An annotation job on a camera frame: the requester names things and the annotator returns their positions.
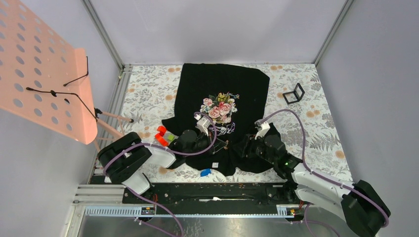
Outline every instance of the black wire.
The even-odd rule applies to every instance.
[[[53,90],[51,91],[41,91],[41,90],[35,90],[33,88],[27,87],[27,90],[32,90],[32,91],[36,91],[39,93],[50,93],[52,96],[57,97],[57,94],[64,94],[64,95],[75,95],[77,96],[77,98],[83,103],[83,105],[86,107],[86,109],[89,111],[89,113],[93,116],[93,118],[97,121],[96,116],[92,113],[92,111],[90,111],[90,109],[87,107],[87,105],[84,103],[84,101],[79,97],[78,94],[76,93],[68,93],[68,92],[55,92]]]
[[[89,75],[89,58],[87,56],[86,56],[86,61],[87,61],[87,73],[84,76],[81,76],[79,78],[76,78],[76,79],[74,79],[72,81],[69,81],[69,82],[65,83],[63,86],[67,86],[68,84],[70,84],[72,82],[75,82],[75,81],[77,81],[79,79],[82,79],[84,77],[87,77]]]

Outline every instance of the table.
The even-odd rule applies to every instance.
[[[270,77],[264,117],[279,109],[295,111],[301,118],[307,135],[307,164],[319,171],[342,180],[352,181],[339,136],[326,101],[325,94],[314,64],[251,64]],[[126,132],[137,132],[144,142],[155,143],[156,129],[161,120],[174,116],[174,102],[180,80],[182,65],[134,66],[121,115],[134,119],[123,123]],[[297,83],[305,90],[303,99],[287,105],[282,94],[292,91]],[[279,113],[269,122],[274,122],[287,150],[301,157],[302,134],[296,118],[288,112]],[[100,175],[102,166],[97,161],[95,174]],[[273,169],[260,174],[244,172],[236,168],[233,176],[225,177],[212,170],[200,177],[200,171],[186,164],[168,170],[154,164],[144,164],[141,171],[150,182],[282,182]]]

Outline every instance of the floral tablecloth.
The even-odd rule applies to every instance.
[[[327,104],[314,64],[254,64],[242,65],[257,68],[270,77],[265,116],[279,109],[290,109],[300,116],[307,134],[306,160],[310,167],[342,180],[352,180],[339,137]],[[133,67],[122,116],[133,118],[134,123],[124,123],[126,132],[137,132],[144,142],[156,143],[156,129],[161,120],[174,116],[173,108],[182,66],[144,65]],[[287,105],[282,94],[293,90],[299,82],[305,90],[302,101]],[[302,134],[295,117],[288,112],[274,116],[287,150],[301,157]],[[97,162],[95,174],[101,174]],[[141,171],[151,182],[281,182],[273,169],[260,174],[236,168],[233,176],[225,177],[211,170],[200,177],[200,171],[183,164],[168,170],[153,164],[144,164]]]

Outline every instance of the black t-shirt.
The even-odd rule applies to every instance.
[[[162,123],[179,136],[184,130],[196,127],[194,112],[200,111],[212,118],[217,138],[234,144],[263,117],[268,87],[269,77],[258,69],[225,64],[184,64],[174,117]],[[211,156],[188,157],[186,163],[198,170],[212,168],[227,176],[235,171],[231,155],[228,149],[223,149]]]

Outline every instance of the pink rose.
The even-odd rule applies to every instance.
[[[220,109],[220,114],[221,114],[221,115],[226,115],[226,114],[228,114],[228,113],[230,112],[230,110],[231,110],[231,105],[230,105],[230,104],[228,104],[228,103],[223,103],[223,102],[221,102],[221,103],[218,105],[218,107],[219,107],[219,109]]]
[[[215,106],[212,110],[208,111],[208,115],[209,115],[211,118],[215,119],[215,118],[217,118],[218,116],[220,116],[220,110],[218,109],[218,107],[217,107],[217,106]]]
[[[223,123],[229,123],[231,122],[231,117],[223,116]]]
[[[206,105],[206,106],[211,106],[211,105],[212,105],[212,100],[211,100],[211,99],[209,99],[209,98],[205,98],[205,99],[204,99],[204,105]]]

